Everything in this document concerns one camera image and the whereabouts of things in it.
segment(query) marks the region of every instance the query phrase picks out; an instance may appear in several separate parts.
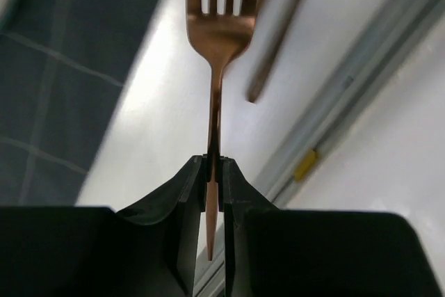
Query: tile grout line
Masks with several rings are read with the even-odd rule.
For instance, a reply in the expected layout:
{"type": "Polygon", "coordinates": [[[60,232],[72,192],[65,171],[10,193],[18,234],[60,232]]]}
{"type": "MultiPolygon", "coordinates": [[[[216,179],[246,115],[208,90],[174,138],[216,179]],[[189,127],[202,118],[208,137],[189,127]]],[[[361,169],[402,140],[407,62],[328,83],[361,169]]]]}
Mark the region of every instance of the tile grout line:
{"type": "Polygon", "coordinates": [[[37,157],[44,159],[46,161],[50,161],[52,163],[57,163],[59,165],[63,165],[66,168],[69,168],[70,170],[77,172],[82,175],[87,175],[88,171],[84,170],[82,167],[77,166],[75,163],[72,163],[71,161],[64,160],[61,158],[58,158],[57,156],[53,156],[52,154],[49,154],[45,151],[42,151],[38,147],[34,147],[32,145],[26,144],[24,142],[18,141],[17,139],[12,139],[6,136],[0,136],[0,143],[11,145],[13,147],[23,149],[27,151],[29,154],[34,154],[37,157]]]}
{"type": "MultiPolygon", "coordinates": [[[[66,20],[68,9],[64,9],[62,15],[58,14],[58,9],[66,3],[70,4],[71,0],[56,0],[52,19],[51,40],[49,42],[50,49],[60,50],[63,45],[63,38],[65,36],[66,20]]],[[[48,111],[49,100],[51,99],[51,89],[56,77],[58,60],[54,57],[48,56],[45,67],[43,69],[42,81],[40,83],[39,101],[37,111],[35,113],[35,120],[33,125],[33,132],[31,133],[30,146],[37,147],[42,136],[43,126],[45,125],[45,118],[48,111]]],[[[19,194],[19,204],[24,204],[29,190],[31,188],[31,180],[35,169],[35,155],[28,154],[26,160],[26,170],[23,178],[22,189],[19,194]]]]}
{"type": "Polygon", "coordinates": [[[64,63],[67,66],[73,67],[74,69],[76,69],[80,72],[83,72],[86,74],[91,74],[92,76],[95,76],[95,77],[99,77],[100,79],[103,79],[114,86],[117,86],[117,87],[124,86],[123,83],[114,79],[112,76],[92,70],[86,66],[83,66],[82,64],[79,64],[78,62],[73,61],[71,58],[62,55],[60,52],[51,50],[50,48],[48,48],[44,45],[40,45],[39,43],[36,43],[23,35],[20,35],[17,33],[2,33],[0,35],[10,38],[11,40],[13,40],[17,43],[20,43],[20,44],[24,45],[25,47],[32,48],[32,49],[40,51],[48,56],[54,57],[56,60],[60,61],[61,63],[64,63]]]}

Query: white countertop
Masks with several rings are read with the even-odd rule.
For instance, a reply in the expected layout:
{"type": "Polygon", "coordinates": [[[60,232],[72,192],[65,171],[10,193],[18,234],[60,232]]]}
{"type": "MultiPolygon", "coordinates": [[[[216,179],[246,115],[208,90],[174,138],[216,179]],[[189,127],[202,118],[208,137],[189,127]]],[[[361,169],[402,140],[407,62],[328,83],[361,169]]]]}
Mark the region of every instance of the white countertop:
{"type": "MultiPolygon", "coordinates": [[[[383,1],[305,0],[265,94],[251,104],[245,89],[285,0],[267,3],[251,48],[223,84],[221,154],[236,159],[249,182],[383,1]]],[[[121,209],[205,153],[209,88],[210,68],[188,44],[185,0],[161,0],[78,204],[121,209]]]]}

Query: black plastic part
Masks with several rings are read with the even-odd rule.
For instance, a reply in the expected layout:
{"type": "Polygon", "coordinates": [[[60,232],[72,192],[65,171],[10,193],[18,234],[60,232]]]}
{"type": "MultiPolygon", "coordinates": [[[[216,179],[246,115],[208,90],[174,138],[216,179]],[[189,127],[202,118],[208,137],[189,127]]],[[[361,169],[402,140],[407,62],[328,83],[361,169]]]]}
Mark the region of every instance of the black plastic part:
{"type": "Polygon", "coordinates": [[[1,208],[0,296],[192,296],[205,174],[107,208],[1,208]]]}
{"type": "Polygon", "coordinates": [[[222,164],[226,296],[442,295],[404,218],[278,210],[222,164]]]}
{"type": "MultiPolygon", "coordinates": [[[[285,211],[222,158],[225,295],[441,296],[393,214],[285,211]]],[[[192,296],[206,161],[129,207],[1,208],[0,296],[192,296]]]]}

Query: blurred fork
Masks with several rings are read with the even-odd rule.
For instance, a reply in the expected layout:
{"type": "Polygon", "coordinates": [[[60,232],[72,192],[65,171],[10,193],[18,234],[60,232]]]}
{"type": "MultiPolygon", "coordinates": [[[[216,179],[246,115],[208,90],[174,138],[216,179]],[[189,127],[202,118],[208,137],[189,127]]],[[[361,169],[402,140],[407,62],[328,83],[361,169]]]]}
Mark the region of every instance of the blurred fork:
{"type": "Polygon", "coordinates": [[[206,228],[207,255],[213,257],[218,215],[218,168],[220,165],[221,88],[225,68],[249,46],[253,36],[257,0],[241,0],[239,15],[234,15],[234,0],[226,0],[225,14],[217,13],[217,0],[209,0],[209,14],[201,0],[186,0],[187,34],[191,46],[209,62],[211,94],[207,146],[206,228]]]}
{"type": "MultiPolygon", "coordinates": [[[[264,86],[268,81],[272,68],[275,64],[275,60],[284,42],[284,38],[286,37],[293,17],[301,2],[302,0],[290,0],[289,7],[286,8],[286,10],[284,11],[284,16],[281,24],[277,28],[275,39],[271,42],[266,55],[261,59],[259,67],[255,71],[254,76],[247,89],[246,99],[249,102],[256,102],[259,96],[262,94],[264,86]]],[[[258,12],[260,12],[264,4],[264,0],[259,1],[258,4],[259,5],[257,10],[258,12]]]]}

